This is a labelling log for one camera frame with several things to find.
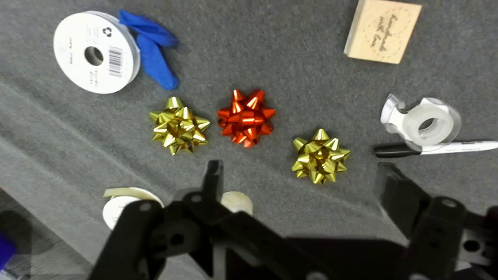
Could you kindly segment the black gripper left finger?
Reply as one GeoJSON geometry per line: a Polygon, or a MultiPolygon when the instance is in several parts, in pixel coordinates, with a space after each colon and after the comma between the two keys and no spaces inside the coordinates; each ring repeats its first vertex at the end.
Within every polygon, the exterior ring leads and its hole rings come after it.
{"type": "Polygon", "coordinates": [[[202,181],[202,200],[218,203],[222,192],[224,165],[221,161],[210,161],[202,181]]]}

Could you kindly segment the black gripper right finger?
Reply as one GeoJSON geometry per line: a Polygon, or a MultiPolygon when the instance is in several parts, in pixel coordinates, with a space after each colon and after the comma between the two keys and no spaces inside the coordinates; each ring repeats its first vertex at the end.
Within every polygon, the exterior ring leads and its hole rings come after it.
{"type": "Polygon", "coordinates": [[[378,165],[376,198],[384,214],[406,238],[414,234],[421,212],[431,201],[431,196],[393,164],[378,165]]]}

